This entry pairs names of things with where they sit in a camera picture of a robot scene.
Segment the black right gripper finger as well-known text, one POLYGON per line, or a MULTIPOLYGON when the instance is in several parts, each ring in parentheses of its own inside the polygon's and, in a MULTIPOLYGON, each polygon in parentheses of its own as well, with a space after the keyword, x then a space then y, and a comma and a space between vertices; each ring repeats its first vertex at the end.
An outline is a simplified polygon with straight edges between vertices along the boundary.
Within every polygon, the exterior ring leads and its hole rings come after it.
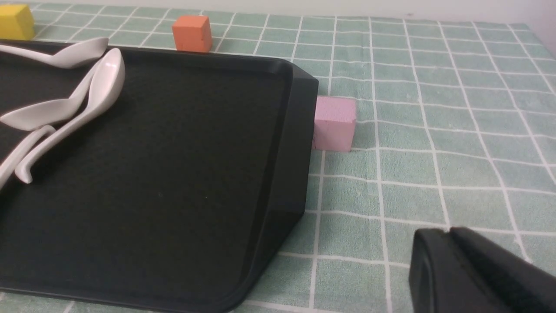
POLYGON ((464 226, 415 231, 415 313, 553 313, 556 279, 464 226))

